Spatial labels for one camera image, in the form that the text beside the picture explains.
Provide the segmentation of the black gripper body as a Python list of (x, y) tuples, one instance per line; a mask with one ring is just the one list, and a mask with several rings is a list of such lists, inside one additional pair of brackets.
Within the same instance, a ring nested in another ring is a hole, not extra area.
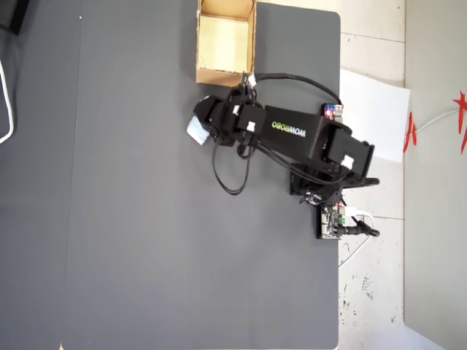
[(215, 97), (215, 107), (210, 120), (211, 125), (215, 125), (220, 131), (220, 146), (232, 147), (236, 141), (233, 134), (238, 117), (234, 115), (234, 107), (239, 105), (240, 101), (239, 96), (231, 97), (229, 102)]

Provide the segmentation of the large black fixed gripper finger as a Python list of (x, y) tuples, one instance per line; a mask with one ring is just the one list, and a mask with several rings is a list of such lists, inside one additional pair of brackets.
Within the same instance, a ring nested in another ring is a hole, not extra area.
[(194, 116), (198, 118), (200, 123), (211, 123), (210, 117), (214, 107), (215, 97), (206, 97), (195, 105)]

